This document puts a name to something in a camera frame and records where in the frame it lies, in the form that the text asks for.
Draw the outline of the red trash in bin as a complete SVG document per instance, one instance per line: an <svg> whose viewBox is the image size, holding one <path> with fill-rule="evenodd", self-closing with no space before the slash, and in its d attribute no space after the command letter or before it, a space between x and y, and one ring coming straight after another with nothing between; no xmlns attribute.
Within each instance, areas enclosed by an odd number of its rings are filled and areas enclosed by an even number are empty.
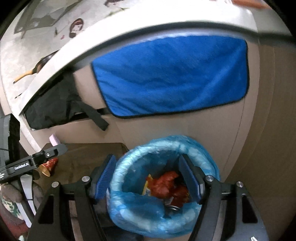
<svg viewBox="0 0 296 241"><path fill-rule="evenodd" d="M156 197L166 207L181 208L191 200L184 178L176 171L168 171L155 178L149 174L142 195Z"/></svg>

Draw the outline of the blue lined trash bin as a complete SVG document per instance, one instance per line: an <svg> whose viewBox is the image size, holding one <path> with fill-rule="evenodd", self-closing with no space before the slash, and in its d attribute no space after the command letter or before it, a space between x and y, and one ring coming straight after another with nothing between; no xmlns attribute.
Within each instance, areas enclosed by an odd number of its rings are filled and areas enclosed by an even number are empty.
<svg viewBox="0 0 296 241"><path fill-rule="evenodd" d="M192 232L201 206L192 200L178 170L182 154L206 175L220 178L210 154L187 136L158 138L137 146L118 160L108 189L107 210L115 225L154 238Z"/></svg>

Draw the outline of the red cone snack wrapper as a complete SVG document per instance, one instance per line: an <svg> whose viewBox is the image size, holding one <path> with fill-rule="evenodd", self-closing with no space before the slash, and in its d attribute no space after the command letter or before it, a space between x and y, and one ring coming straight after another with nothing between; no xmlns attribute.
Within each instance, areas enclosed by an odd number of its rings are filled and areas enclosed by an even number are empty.
<svg viewBox="0 0 296 241"><path fill-rule="evenodd" d="M53 158L39 166L40 171L47 177L50 177L58 164L58 158Z"/></svg>

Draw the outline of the black cloth bag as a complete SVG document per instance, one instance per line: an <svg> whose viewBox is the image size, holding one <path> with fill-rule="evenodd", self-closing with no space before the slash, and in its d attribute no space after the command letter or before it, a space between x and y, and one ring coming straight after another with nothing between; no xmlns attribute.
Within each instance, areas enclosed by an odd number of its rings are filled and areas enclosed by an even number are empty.
<svg viewBox="0 0 296 241"><path fill-rule="evenodd" d="M34 130L64 125L73 121L77 114L86 115L103 131L109 126L96 109L82 101L71 72L58 76L24 110L24 116Z"/></svg>

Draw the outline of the blue towel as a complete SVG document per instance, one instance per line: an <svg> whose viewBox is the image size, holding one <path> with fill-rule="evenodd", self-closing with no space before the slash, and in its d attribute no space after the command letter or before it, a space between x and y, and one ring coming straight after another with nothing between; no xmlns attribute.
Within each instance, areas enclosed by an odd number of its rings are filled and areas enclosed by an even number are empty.
<svg viewBox="0 0 296 241"><path fill-rule="evenodd" d="M243 99L248 46L224 36L177 36L130 44L92 61L108 110L118 118L188 113Z"/></svg>

